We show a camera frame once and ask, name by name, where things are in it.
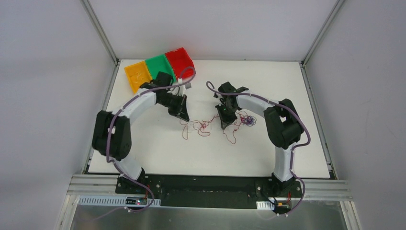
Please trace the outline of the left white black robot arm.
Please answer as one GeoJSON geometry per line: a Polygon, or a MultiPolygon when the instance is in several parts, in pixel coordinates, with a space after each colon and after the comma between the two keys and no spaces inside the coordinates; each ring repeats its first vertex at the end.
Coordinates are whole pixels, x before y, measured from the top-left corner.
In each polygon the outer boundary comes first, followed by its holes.
{"type": "Polygon", "coordinates": [[[190,81],[178,80],[159,72],[150,82],[140,85],[135,96],[113,111],[97,113],[92,137],[92,148],[105,156],[120,175],[128,180],[128,188],[135,194],[145,190],[145,170],[136,160],[129,157],[132,148],[131,125],[150,107],[159,104],[168,114],[189,121],[187,95],[190,81]]]}

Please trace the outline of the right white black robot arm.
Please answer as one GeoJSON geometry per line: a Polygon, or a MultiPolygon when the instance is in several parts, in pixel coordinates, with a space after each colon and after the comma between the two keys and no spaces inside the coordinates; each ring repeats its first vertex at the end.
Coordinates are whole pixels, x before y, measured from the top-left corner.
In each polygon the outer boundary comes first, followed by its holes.
{"type": "Polygon", "coordinates": [[[252,94],[246,87],[237,89],[229,82],[215,90],[214,97],[219,99],[216,109],[223,130],[237,120],[237,112],[242,109],[264,118],[268,137],[275,146],[271,188],[277,196],[286,195],[295,183],[292,174],[293,149],[304,132],[292,101],[284,99],[274,102],[252,94]]]}

